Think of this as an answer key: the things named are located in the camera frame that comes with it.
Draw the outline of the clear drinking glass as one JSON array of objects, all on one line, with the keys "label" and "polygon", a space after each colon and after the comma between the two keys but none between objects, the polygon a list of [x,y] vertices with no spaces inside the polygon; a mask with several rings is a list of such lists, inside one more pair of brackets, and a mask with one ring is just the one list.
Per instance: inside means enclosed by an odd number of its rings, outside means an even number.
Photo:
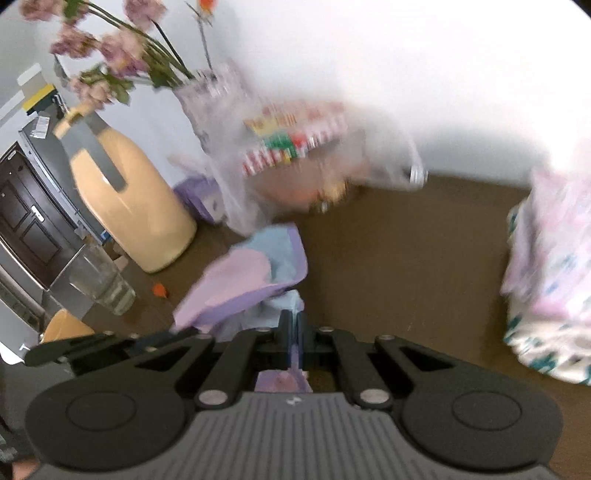
[{"label": "clear drinking glass", "polygon": [[71,286],[116,316],[126,313],[136,294],[101,246],[85,244],[68,268]]}]

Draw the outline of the plastic bag of oranges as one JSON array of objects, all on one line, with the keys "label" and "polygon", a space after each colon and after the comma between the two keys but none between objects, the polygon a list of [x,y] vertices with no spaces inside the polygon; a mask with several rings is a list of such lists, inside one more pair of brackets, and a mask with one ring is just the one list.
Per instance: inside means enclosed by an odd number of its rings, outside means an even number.
[{"label": "plastic bag of oranges", "polygon": [[428,179],[414,140],[392,115],[375,107],[274,102],[242,123],[245,190],[279,210],[337,203],[356,185],[417,190]]}]

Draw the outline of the yellow ceramic mug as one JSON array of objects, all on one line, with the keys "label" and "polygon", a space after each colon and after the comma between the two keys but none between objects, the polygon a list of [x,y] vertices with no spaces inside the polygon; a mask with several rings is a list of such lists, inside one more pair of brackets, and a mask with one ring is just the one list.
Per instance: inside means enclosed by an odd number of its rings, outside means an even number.
[{"label": "yellow ceramic mug", "polygon": [[95,331],[72,315],[66,309],[60,309],[49,321],[41,343],[48,343],[72,338],[94,335]]}]

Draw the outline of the folded floral clothes stack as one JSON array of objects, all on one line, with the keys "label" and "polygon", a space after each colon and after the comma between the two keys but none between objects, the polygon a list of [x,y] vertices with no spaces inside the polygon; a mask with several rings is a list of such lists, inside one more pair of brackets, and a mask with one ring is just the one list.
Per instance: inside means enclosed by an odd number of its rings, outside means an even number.
[{"label": "folded floral clothes stack", "polygon": [[589,179],[533,171],[529,195],[508,215],[508,243],[505,344],[541,374],[589,385]]}]

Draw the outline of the pink flower bouquet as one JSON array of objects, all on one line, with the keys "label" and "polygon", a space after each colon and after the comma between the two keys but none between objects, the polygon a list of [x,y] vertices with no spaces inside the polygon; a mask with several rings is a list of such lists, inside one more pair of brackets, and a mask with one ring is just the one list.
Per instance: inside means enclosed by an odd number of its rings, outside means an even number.
[{"label": "pink flower bouquet", "polygon": [[94,1],[21,1],[20,14],[31,22],[60,21],[49,51],[54,56],[101,61],[68,81],[81,103],[101,110],[113,102],[127,105],[139,81],[155,90],[178,89],[193,80],[214,80],[204,28],[211,25],[216,3],[188,6],[200,35],[207,70],[192,72],[160,26],[167,8],[161,1],[125,1],[120,19]]}]

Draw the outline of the pink blue purple garment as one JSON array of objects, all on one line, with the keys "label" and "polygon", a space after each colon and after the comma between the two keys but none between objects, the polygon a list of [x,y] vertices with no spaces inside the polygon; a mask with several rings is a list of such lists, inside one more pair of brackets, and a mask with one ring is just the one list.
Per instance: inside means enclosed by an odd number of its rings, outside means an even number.
[{"label": "pink blue purple garment", "polygon": [[245,330],[276,328],[284,310],[304,311],[296,286],[307,275],[297,226],[263,228],[205,268],[173,311],[172,330],[194,327],[228,342]]}]

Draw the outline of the wrapped flower vase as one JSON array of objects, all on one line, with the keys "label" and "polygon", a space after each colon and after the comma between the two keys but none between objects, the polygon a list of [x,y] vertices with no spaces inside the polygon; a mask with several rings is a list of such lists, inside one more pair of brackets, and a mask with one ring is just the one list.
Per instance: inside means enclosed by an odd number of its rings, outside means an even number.
[{"label": "wrapped flower vase", "polygon": [[228,228],[243,236],[252,234],[266,223],[242,170],[242,151],[250,139],[243,119],[256,106],[256,98],[233,63],[200,71],[172,93],[204,153],[188,170],[217,183]]}]

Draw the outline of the small orange peel piece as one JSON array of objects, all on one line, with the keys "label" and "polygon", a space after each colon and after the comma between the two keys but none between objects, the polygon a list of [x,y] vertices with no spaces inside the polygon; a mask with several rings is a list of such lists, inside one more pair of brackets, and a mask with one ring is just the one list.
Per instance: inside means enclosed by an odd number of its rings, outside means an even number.
[{"label": "small orange peel piece", "polygon": [[168,290],[161,283],[155,283],[151,287],[151,292],[155,297],[167,299],[169,297]]}]

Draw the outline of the purple tissue box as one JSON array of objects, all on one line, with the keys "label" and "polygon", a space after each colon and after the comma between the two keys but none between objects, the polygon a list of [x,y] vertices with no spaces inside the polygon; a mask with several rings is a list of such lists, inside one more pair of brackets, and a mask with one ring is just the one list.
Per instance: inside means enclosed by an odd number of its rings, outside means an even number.
[{"label": "purple tissue box", "polygon": [[193,218],[208,224],[219,224],[226,214],[217,182],[204,175],[187,177],[173,187],[178,199]]}]

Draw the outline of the dark brown door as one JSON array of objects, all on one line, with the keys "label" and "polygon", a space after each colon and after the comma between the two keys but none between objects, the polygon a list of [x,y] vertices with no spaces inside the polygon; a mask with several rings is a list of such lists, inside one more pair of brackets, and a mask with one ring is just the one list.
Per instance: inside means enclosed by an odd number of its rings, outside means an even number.
[{"label": "dark brown door", "polygon": [[1,157],[1,239],[45,288],[82,247],[18,144]]}]

